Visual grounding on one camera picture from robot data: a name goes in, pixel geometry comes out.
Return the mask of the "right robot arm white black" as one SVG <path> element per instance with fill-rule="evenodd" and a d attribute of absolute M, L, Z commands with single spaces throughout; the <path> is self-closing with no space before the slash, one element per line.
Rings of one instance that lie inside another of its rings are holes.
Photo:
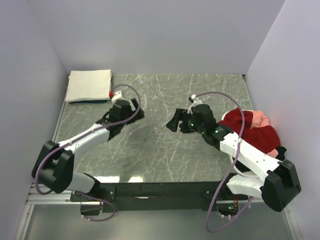
<path fill-rule="evenodd" d="M 281 212 L 302 190 L 291 161 L 268 156 L 231 128 L 217 123 L 207 104 L 177 108 L 166 127 L 171 132 L 199 133 L 207 144 L 233 158 L 234 164 L 241 162 L 253 172 L 249 176 L 228 173 L 215 190 L 215 198 L 219 193 L 226 200 L 246 195 L 262 199 L 269 208 Z"/>

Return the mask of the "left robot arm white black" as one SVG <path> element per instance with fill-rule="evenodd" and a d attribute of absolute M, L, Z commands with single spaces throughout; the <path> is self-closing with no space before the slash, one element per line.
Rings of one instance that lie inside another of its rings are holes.
<path fill-rule="evenodd" d="M 92 148 L 110 141 L 124 126 L 143 119 L 138 101 L 118 99 L 103 117 L 90 128 L 61 142 L 47 141 L 41 148 L 31 176 L 35 184 L 45 185 L 50 192 L 65 190 L 82 194 L 88 201 L 101 196 L 100 181 L 87 173 L 74 170 L 75 160 Z"/>

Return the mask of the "white t shirt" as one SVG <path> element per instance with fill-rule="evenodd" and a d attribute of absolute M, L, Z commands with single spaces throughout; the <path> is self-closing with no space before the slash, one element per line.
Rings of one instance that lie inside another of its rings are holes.
<path fill-rule="evenodd" d="M 66 102 L 82 100 L 109 100 L 112 71 L 72 70 L 68 76 Z"/>

